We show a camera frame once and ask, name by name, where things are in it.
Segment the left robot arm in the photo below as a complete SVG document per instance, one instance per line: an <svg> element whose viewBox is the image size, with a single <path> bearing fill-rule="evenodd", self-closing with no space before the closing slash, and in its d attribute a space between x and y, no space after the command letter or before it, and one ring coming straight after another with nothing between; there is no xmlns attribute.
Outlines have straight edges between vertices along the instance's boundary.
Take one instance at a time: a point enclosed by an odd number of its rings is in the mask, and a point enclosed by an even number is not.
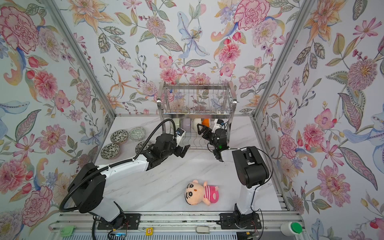
<svg viewBox="0 0 384 240"><path fill-rule="evenodd" d="M183 158L189 148L180 146L185 134L180 128L174 135L161 134L136 159L103 166L93 163L84 165L68 187L68 194L61 202L60 211L90 213L100 217L110 227L121 229L128 218L115 201L104 196L105 188L131 174L151 170L172 155Z"/></svg>

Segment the light green bowl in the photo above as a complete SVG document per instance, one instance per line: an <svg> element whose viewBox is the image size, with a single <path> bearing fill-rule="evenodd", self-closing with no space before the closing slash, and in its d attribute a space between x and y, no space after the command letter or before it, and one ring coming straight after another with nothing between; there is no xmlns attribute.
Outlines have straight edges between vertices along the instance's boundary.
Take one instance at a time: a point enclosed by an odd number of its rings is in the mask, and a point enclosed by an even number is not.
<svg viewBox="0 0 384 240"><path fill-rule="evenodd" d="M174 118L173 121L175 123L175 129L177 130L178 128L180 128L181 120L179 118Z"/></svg>

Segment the steel two-tier dish rack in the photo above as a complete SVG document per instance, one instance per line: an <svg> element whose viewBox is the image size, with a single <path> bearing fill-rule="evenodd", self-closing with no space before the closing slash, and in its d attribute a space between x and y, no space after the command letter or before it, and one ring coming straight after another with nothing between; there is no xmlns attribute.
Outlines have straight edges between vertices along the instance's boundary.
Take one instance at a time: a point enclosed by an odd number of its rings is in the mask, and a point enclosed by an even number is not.
<svg viewBox="0 0 384 240"><path fill-rule="evenodd" d="M161 82L156 97L160 119L210 119L213 129L215 119L225 122L227 143L230 143L231 127L237 107L237 94L232 82L221 84L177 84ZM182 141L191 149L206 150L208 141L191 129Z"/></svg>

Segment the lilac purple bowl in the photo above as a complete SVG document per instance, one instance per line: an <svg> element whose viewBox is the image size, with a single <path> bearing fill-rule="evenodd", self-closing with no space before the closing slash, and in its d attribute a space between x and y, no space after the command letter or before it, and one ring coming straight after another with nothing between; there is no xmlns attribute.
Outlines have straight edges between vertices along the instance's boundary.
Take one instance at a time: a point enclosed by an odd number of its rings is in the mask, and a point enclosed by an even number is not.
<svg viewBox="0 0 384 240"><path fill-rule="evenodd" d="M187 133L190 133L192 129L191 119L188 119L188 118L181 119L181 126L184 131L186 131Z"/></svg>

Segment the white bowl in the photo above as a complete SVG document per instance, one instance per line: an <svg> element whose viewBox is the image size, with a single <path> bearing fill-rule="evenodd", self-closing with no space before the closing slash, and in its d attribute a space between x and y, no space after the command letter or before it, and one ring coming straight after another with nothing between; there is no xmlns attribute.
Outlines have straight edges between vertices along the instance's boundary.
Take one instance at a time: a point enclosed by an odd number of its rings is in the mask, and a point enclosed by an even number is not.
<svg viewBox="0 0 384 240"><path fill-rule="evenodd" d="M202 120L202 125L206 126L206 127L210 127L210 119L203 119Z"/></svg>

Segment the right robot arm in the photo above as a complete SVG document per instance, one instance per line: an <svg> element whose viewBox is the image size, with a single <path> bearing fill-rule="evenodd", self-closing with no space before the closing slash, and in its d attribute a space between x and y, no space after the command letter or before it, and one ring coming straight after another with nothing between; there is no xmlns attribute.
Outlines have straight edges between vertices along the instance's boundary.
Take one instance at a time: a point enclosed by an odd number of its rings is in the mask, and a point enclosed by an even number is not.
<svg viewBox="0 0 384 240"><path fill-rule="evenodd" d="M227 143L227 130L216 124L215 129L197 124L198 134L213 147L212 153L220 162L233 162L240 183L240 196L232 213L220 214L223 230L262 229L261 210L254 210L256 192L266 184L272 172L268 169L257 147L231 149Z"/></svg>

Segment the cream bowl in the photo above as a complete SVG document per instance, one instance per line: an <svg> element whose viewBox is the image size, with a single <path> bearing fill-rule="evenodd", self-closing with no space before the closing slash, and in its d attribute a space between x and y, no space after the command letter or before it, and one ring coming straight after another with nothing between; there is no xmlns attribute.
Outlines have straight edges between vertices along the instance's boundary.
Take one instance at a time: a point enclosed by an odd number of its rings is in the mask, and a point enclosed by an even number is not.
<svg viewBox="0 0 384 240"><path fill-rule="evenodd" d="M192 120L192 129L197 133L199 130L198 130L198 124L201 124L202 123L202 120L201 119L193 119Z"/></svg>

